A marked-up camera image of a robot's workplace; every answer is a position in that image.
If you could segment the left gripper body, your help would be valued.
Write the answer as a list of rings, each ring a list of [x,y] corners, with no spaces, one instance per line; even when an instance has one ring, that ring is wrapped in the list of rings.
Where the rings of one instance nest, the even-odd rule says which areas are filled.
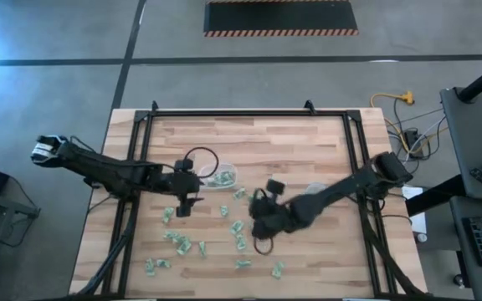
[[[203,200],[197,196],[200,191],[200,179],[194,173],[174,172],[170,182],[172,195],[179,201],[176,208],[177,217],[189,217],[194,204]]]

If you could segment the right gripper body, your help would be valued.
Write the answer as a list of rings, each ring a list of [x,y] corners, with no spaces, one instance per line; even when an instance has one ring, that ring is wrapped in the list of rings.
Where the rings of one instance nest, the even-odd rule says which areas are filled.
[[[275,235],[280,232],[292,233],[303,229],[305,225],[291,207],[303,195],[290,198],[284,204],[277,202],[278,196],[284,193],[285,184],[269,179],[266,188],[257,188],[249,205],[249,215],[253,220],[261,220]]]

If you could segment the heap of green sweetener packets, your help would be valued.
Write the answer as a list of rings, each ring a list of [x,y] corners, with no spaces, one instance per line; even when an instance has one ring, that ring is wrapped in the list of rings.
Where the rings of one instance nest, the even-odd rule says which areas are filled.
[[[207,179],[206,186],[212,188],[230,187],[234,185],[235,180],[236,176],[233,171],[220,171]]]

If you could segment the white paper sheet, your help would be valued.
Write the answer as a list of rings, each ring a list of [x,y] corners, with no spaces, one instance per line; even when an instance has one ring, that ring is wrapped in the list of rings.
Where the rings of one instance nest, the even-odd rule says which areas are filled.
[[[409,203],[409,200],[412,199],[414,196],[419,196],[420,194],[423,193],[423,188],[421,187],[416,187],[416,186],[404,186],[401,188],[403,197],[405,198],[406,204]],[[412,224],[412,230],[414,232],[419,232],[419,233],[427,233],[427,226],[426,226],[426,217],[425,213],[417,213],[417,214],[412,214],[409,213],[409,217],[411,218],[413,224]]]

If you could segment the black power strip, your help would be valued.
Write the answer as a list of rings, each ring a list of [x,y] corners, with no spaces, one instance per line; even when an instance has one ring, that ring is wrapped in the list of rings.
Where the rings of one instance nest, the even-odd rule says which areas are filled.
[[[413,159],[422,159],[423,158],[423,150],[420,148],[420,134],[417,130],[405,130],[404,131],[404,139],[408,149],[410,150],[410,157]]]

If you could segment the black desk beam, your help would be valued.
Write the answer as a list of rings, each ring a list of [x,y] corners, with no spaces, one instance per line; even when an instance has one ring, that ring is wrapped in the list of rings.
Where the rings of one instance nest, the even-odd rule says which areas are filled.
[[[453,196],[466,196],[461,175],[454,176],[419,195],[406,199],[409,216],[415,216],[449,201]]]

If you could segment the black hazard-striped floor mat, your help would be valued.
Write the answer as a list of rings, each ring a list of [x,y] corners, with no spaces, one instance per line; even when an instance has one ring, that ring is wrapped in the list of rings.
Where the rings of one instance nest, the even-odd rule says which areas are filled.
[[[349,0],[209,0],[206,38],[357,36]]]

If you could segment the grey office desk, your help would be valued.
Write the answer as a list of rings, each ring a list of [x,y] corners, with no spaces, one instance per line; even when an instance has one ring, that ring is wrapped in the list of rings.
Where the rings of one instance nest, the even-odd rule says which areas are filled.
[[[482,200],[454,196],[449,204],[459,240],[460,250],[457,251],[457,255],[460,275],[464,280],[464,286],[472,289],[474,299],[482,301],[482,266],[478,264],[463,224],[463,219],[466,217],[482,217]]]
[[[469,174],[475,167],[482,170],[482,93],[472,104],[461,102],[455,89],[441,90],[440,98],[466,194],[482,199],[482,184]]]

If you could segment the black metal table frame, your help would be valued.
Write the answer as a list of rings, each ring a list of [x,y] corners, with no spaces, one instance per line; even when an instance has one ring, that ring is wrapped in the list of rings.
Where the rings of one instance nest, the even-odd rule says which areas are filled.
[[[362,155],[389,151],[390,140],[378,108],[268,110],[159,110],[142,120],[135,110],[116,110],[105,141],[105,153],[126,156],[136,143],[136,157],[171,163],[191,151],[195,167],[221,160],[237,167],[238,185],[247,191],[264,186],[269,178],[285,184],[293,197],[311,182],[330,185],[351,174]],[[136,233],[126,281],[112,277],[111,290],[127,298],[343,298],[373,296],[373,278],[362,237],[357,206],[347,199],[327,208],[304,230],[280,234],[273,252],[260,246],[238,250],[229,228],[237,220],[250,224],[246,198],[233,199],[232,190],[205,190],[190,217],[173,217],[165,225],[162,214],[173,207],[173,197],[145,193],[141,197]],[[221,216],[220,207],[228,208]],[[187,237],[192,248],[179,255],[165,231]],[[203,258],[198,243],[206,243]],[[148,277],[145,262],[155,262]],[[170,268],[160,268],[166,259]],[[235,268],[237,260],[250,260]],[[285,264],[280,280],[271,276],[274,265]]]

